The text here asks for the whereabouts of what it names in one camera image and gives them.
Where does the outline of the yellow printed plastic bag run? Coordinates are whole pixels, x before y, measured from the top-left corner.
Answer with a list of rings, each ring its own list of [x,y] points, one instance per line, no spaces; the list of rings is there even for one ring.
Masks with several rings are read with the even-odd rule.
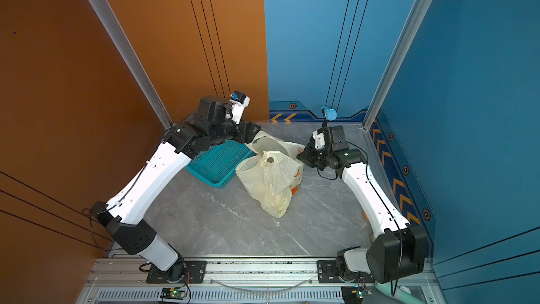
[[[236,175],[263,210],[275,218],[283,217],[300,188],[305,165],[297,155],[305,146],[260,131],[247,148],[255,155],[237,165]]]

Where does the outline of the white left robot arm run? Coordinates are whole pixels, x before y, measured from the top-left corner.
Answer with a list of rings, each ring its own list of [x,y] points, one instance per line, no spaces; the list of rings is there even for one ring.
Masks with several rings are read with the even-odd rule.
[[[172,178],[201,153],[229,140],[239,144],[254,140],[260,126],[243,120],[249,104],[250,98],[240,91],[227,99],[203,97],[195,113],[165,131],[154,154],[121,191],[90,208],[90,218],[127,253],[180,278],[184,269],[181,254],[159,237],[144,216]]]

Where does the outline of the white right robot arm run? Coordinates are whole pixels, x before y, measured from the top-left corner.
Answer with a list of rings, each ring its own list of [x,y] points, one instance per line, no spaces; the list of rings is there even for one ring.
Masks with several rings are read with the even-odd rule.
[[[412,225],[399,212],[371,172],[367,152],[347,141],[343,127],[322,125],[297,157],[318,172],[333,169],[353,191],[371,225],[371,246],[338,252],[336,265],[343,281],[368,274],[385,284],[423,272],[428,252],[426,230]]]

